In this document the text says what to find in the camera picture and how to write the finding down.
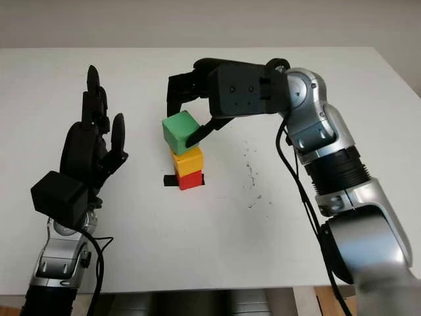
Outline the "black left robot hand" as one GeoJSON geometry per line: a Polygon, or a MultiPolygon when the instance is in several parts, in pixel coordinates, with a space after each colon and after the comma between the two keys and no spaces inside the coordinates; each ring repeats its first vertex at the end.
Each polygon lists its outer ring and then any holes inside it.
{"type": "Polygon", "coordinates": [[[60,173],[82,182],[89,199],[97,197],[106,180],[128,159],[124,115],[119,113],[110,121],[107,109],[107,93],[91,65],[82,95],[81,121],[70,127],[60,163],[60,173]]]}

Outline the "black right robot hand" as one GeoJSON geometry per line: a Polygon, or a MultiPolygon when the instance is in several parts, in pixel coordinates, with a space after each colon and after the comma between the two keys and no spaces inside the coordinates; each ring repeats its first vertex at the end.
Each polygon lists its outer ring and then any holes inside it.
{"type": "Polygon", "coordinates": [[[265,65],[204,58],[188,73],[170,76],[167,89],[167,115],[179,113],[182,104],[198,98],[209,101],[211,119],[187,138],[195,145],[212,131],[220,130],[237,117],[291,113],[291,97],[285,59],[272,59],[265,65]]]}

